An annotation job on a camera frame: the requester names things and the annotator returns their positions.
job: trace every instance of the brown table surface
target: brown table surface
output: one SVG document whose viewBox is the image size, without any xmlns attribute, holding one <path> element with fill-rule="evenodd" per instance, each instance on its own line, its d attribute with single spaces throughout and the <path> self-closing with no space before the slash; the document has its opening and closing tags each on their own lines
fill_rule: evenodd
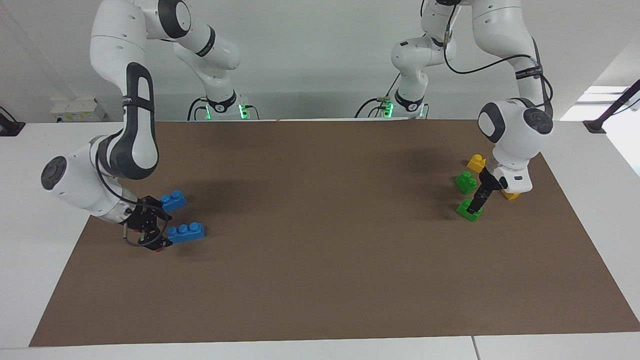
<svg viewBox="0 0 640 360">
<path fill-rule="evenodd" d="M 31 346 L 640 331 L 541 156 L 476 223 L 470 121 L 162 123 L 139 196 L 182 190 L 164 252 L 91 218 Z"/>
</svg>

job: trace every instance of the green indicator light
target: green indicator light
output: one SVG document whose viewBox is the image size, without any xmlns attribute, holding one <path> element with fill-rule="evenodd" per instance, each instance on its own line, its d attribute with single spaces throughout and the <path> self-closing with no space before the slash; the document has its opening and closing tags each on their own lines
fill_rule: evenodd
<svg viewBox="0 0 640 360">
<path fill-rule="evenodd" d="M 383 111 L 382 116 L 386 117 L 386 118 L 390 118 L 394 113 L 394 103 L 392 102 L 387 102 L 387 107 L 385 108 L 385 111 Z"/>
<path fill-rule="evenodd" d="M 240 117 L 244 120 L 244 119 L 248 119 L 249 118 L 249 113 L 244 109 L 244 106 L 242 104 L 238 104 L 238 108 L 240 109 Z"/>
</svg>

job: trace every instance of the black pole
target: black pole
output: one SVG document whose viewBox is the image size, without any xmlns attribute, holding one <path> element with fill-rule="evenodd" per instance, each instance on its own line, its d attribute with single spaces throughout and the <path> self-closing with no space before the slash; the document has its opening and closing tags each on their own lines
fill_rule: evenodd
<svg viewBox="0 0 640 360">
<path fill-rule="evenodd" d="M 616 113 L 627 101 L 631 100 L 631 98 L 640 92 L 640 80 L 636 81 L 627 91 L 625 91 L 622 96 L 614 102 L 607 111 L 602 114 L 602 116 L 598 120 L 587 120 L 582 123 L 587 127 L 590 133 L 592 134 L 606 134 L 607 132 L 602 129 L 602 125 L 607 121 L 613 114 Z"/>
<path fill-rule="evenodd" d="M 0 136 L 18 136 L 23 127 L 23 122 L 13 122 L 0 113 Z"/>
</svg>

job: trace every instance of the blue lego brick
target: blue lego brick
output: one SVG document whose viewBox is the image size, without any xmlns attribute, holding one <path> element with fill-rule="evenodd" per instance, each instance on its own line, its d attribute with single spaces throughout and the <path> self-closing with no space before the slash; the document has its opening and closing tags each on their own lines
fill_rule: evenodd
<svg viewBox="0 0 640 360">
<path fill-rule="evenodd" d="M 166 233 L 171 242 L 186 243 L 187 241 L 202 239 L 204 237 L 204 226 L 199 222 L 192 222 L 189 226 L 186 224 L 178 227 L 171 226 Z"/>
<path fill-rule="evenodd" d="M 162 202 L 162 209 L 167 213 L 178 210 L 187 204 L 187 199 L 184 198 L 180 190 L 175 190 L 171 195 L 162 196 L 160 201 Z"/>
</svg>

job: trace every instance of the white power box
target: white power box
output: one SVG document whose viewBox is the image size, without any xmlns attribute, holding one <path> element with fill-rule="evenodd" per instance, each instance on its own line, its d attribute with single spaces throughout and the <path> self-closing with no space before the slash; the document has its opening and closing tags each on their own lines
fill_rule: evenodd
<svg viewBox="0 0 640 360">
<path fill-rule="evenodd" d="M 102 122 L 104 109 L 95 99 L 54 101 L 51 115 L 55 122 Z"/>
</svg>

